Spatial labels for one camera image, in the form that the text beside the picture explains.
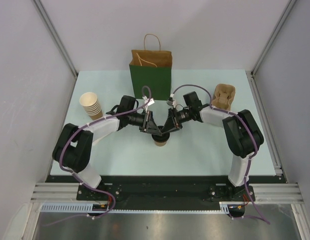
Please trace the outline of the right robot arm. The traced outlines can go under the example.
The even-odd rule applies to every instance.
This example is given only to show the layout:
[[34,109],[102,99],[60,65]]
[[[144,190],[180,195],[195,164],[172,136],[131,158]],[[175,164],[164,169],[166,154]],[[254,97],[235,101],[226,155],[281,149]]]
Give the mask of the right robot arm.
[[242,186],[248,182],[248,174],[252,158],[257,154],[264,138],[254,117],[249,110],[234,113],[217,108],[210,104],[202,104],[196,92],[185,94],[186,107],[177,110],[168,109],[168,117],[161,129],[163,134],[182,129],[182,124],[197,121],[224,129],[227,144],[233,153],[232,165],[228,180],[231,185],[225,188],[226,196],[236,201],[243,196]]

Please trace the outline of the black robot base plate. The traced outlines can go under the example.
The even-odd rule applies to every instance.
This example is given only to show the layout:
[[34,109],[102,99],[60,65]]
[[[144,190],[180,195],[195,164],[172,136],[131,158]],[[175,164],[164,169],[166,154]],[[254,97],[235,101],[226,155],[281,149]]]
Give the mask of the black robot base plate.
[[241,202],[244,187],[222,176],[104,176],[101,186],[116,200],[116,210],[205,211],[218,202]]

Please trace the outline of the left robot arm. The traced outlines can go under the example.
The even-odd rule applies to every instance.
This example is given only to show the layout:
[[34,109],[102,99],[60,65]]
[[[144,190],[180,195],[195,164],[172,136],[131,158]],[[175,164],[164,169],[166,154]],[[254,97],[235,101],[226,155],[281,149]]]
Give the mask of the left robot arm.
[[59,163],[62,170],[71,173],[82,184],[88,185],[88,195],[95,200],[105,194],[102,177],[90,165],[92,147],[108,135],[132,125],[142,133],[161,135],[159,127],[153,120],[148,106],[154,100],[143,96],[144,105],[138,106],[136,98],[125,95],[118,105],[114,106],[103,117],[78,127],[68,123],[63,127],[52,158]]

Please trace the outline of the brown paper coffee cup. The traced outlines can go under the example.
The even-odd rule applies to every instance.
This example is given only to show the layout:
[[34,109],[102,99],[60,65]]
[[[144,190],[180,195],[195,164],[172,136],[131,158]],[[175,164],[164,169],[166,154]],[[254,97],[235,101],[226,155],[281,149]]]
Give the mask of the brown paper coffee cup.
[[163,147],[167,144],[167,141],[154,141],[154,143],[158,147]]

